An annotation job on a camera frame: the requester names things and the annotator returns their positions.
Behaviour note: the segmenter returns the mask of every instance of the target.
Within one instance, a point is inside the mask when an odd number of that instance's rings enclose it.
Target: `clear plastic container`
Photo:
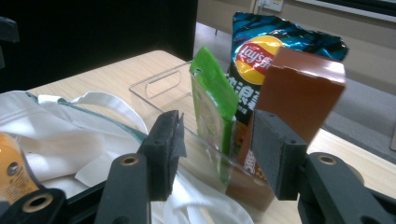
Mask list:
[[[194,76],[190,74],[189,68],[190,63],[183,63],[133,84],[130,92],[134,109],[149,130],[161,113],[169,110],[183,113],[187,158],[181,158],[179,165],[207,185],[239,202],[253,220],[260,221],[274,194],[266,182],[197,135],[191,90]],[[229,171],[228,182],[221,180],[219,165]]]

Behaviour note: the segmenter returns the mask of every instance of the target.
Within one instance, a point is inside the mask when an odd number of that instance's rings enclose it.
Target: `white plastic bag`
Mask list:
[[[109,108],[140,132],[78,104]],[[25,91],[0,94],[0,132],[17,138],[44,186],[62,189],[67,197],[106,180],[111,162],[136,152],[148,133],[134,110],[109,93],[87,92],[68,102],[59,96],[35,97]]]

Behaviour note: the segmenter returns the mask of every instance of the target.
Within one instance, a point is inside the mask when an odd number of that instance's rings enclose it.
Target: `brown box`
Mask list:
[[[341,62],[280,48],[265,76],[256,109],[276,114],[309,144],[332,111],[345,85],[345,69]],[[251,130],[252,118],[237,161],[246,170],[264,179],[250,151]],[[233,181],[230,183],[227,191],[233,192]],[[258,199],[257,195],[246,195],[246,198],[265,201]]]

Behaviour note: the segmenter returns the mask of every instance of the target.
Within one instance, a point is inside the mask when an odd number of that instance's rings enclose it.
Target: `table surface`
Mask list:
[[[87,91],[107,91],[129,103],[131,84],[182,63],[184,62],[164,51],[152,51],[34,88],[29,92],[35,95],[60,95],[71,100]],[[316,151],[327,152],[341,158],[361,173],[366,187],[396,198],[395,164],[323,130],[319,130],[308,149],[308,153]],[[297,202],[274,200],[259,223],[301,223]]]

